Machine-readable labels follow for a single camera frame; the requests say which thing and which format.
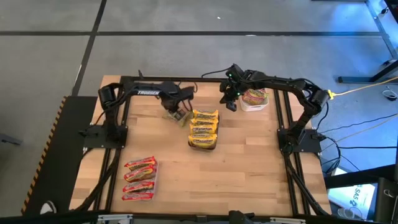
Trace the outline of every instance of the stack of snack bars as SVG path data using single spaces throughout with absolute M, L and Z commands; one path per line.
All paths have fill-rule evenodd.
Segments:
M 130 184 L 123 188 L 122 200 L 150 200 L 154 196 L 157 162 L 155 157 L 130 161 L 124 165 L 131 171 L 124 175 Z
M 213 150 L 217 144 L 218 110 L 193 110 L 188 145 L 194 149 Z

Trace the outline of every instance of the white box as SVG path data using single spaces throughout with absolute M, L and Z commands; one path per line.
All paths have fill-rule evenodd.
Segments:
M 260 105 L 253 106 L 253 105 L 247 104 L 242 100 L 242 96 L 239 97 L 239 102 L 241 103 L 241 108 L 243 111 L 259 111 L 259 110 L 264 109 L 268 105 L 268 96 Z

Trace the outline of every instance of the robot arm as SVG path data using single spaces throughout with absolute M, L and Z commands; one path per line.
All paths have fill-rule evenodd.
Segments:
M 119 98 L 116 98 L 115 89 L 122 91 Z M 104 127 L 106 129 L 106 137 L 111 141 L 118 141 L 120 132 L 117 124 L 116 108 L 122 105 L 127 98 L 134 95 L 156 96 L 160 98 L 160 104 L 170 113 L 183 116 L 179 112 L 178 104 L 184 100 L 193 99 L 194 87 L 188 86 L 180 88 L 173 82 L 156 83 L 140 83 L 126 82 L 111 83 L 98 90 L 101 107 L 105 112 Z
M 289 127 L 287 141 L 293 145 L 300 144 L 305 125 L 312 116 L 321 112 L 323 105 L 330 98 L 326 90 L 322 90 L 303 78 L 293 80 L 291 78 L 270 77 L 258 71 L 243 71 L 236 64 L 226 71 L 226 75 L 228 79 L 220 85 L 220 92 L 224 93 L 220 103 L 226 103 L 227 109 L 231 111 L 236 111 L 235 100 L 248 89 L 271 88 L 291 92 L 297 97 L 304 107 L 304 112 L 300 119 Z M 310 95 L 305 97 L 303 91 L 309 92 Z

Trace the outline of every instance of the yellow snack wrapper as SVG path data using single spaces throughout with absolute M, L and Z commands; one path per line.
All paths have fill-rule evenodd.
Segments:
M 217 124 L 204 124 L 204 125 L 196 125 L 190 124 L 191 134 L 215 134 L 217 131 Z
M 193 110 L 193 117 L 200 119 L 217 119 L 218 110 Z
M 204 124 L 218 124 L 218 119 L 202 119 L 202 118 L 193 118 L 191 119 L 192 124 L 196 125 L 204 125 Z
M 188 137 L 188 144 L 191 147 L 202 149 L 214 149 L 216 146 L 217 134 L 192 134 Z
M 242 100 L 249 105 L 260 105 L 266 98 L 268 94 L 266 89 L 260 90 L 248 90 L 242 96 Z

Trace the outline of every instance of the wooden tabletop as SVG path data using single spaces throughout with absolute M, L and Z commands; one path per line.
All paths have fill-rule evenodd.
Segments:
M 119 82 L 120 76 L 104 76 L 101 86 Z M 129 107 L 126 147 L 121 151 L 114 188 L 112 212 L 227 215 L 240 210 L 256 215 L 291 216 L 290 197 L 283 158 L 279 152 L 274 92 L 262 111 L 232 112 L 219 104 L 219 83 L 197 83 L 192 105 L 195 109 L 218 109 L 220 127 L 213 152 L 192 150 L 188 127 L 181 128 L 162 118 L 165 110 L 153 96 L 133 96 Z M 193 86 L 182 83 L 181 87 Z M 285 114 L 282 94 L 281 105 Z M 294 119 L 303 108 L 290 95 Z M 97 101 L 93 122 L 102 112 Z M 318 158 L 301 153 L 305 183 L 317 202 L 330 212 L 325 183 Z M 79 206 L 98 181 L 104 149 L 94 149 L 80 164 L 70 208 Z M 155 197 L 151 201 L 125 202 L 123 175 L 130 160 L 155 156 L 159 161 Z M 104 187 L 100 208 L 104 208 L 108 186 Z M 299 211 L 303 213 L 300 191 L 296 186 Z

